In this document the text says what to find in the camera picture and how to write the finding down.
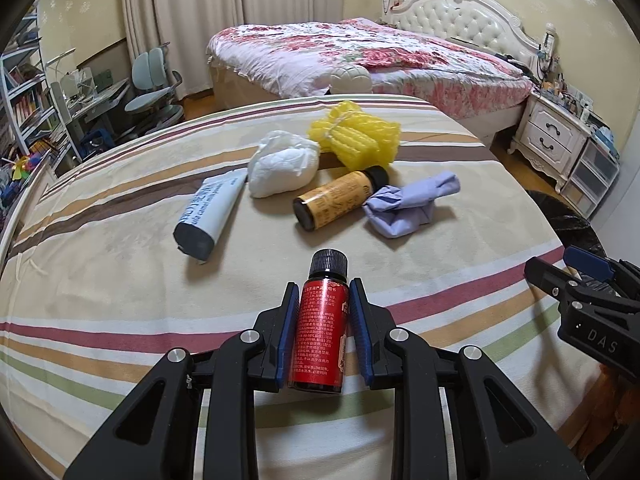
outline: red bottle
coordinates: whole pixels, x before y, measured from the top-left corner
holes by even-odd
[[[289,386],[340,393],[348,314],[347,257],[322,249],[314,254],[302,288]]]

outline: striped tablecloth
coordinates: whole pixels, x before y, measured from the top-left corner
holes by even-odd
[[[347,255],[350,278],[361,277],[398,324],[441,348],[481,347],[567,442],[578,434],[598,371],[558,339],[556,302],[523,279],[531,256],[562,266],[542,213],[436,108],[402,96],[351,98],[402,125],[393,184],[442,170],[459,177],[462,191],[438,200],[432,225],[386,240],[357,211],[308,234],[292,214],[298,193],[252,200],[244,190],[207,264],[177,249],[173,228],[205,177],[245,166],[270,130],[303,134],[339,101],[332,96],[180,124],[79,166],[43,195],[0,280],[0,402],[52,475],[62,476],[165,351],[216,348],[251,327],[327,247]],[[322,168],[308,189],[345,172],[331,155]],[[261,478],[388,478],[392,393],[364,388],[353,340],[346,368],[341,396],[256,394]]]

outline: yellow wallpaper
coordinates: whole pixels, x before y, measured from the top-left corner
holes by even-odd
[[[40,0],[38,12],[47,59],[70,44],[74,62],[81,63],[126,36],[122,0]]]
[[[638,111],[640,44],[611,0],[496,0],[540,40],[545,23],[558,32],[556,54],[567,81],[594,100],[622,148]],[[344,0],[344,17],[380,16],[382,0]]]

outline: bookshelf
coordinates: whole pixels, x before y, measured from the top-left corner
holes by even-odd
[[[0,54],[0,136],[11,135],[22,155],[29,155],[36,140],[48,139],[57,152],[54,160],[60,161],[75,146],[47,83],[38,32],[32,7]]]

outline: white headboard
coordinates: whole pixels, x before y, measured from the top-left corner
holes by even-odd
[[[401,30],[485,46],[510,54],[537,73],[538,42],[522,31],[519,17],[495,0],[404,0],[383,9],[383,19]],[[556,30],[548,23],[547,31],[554,35]]]

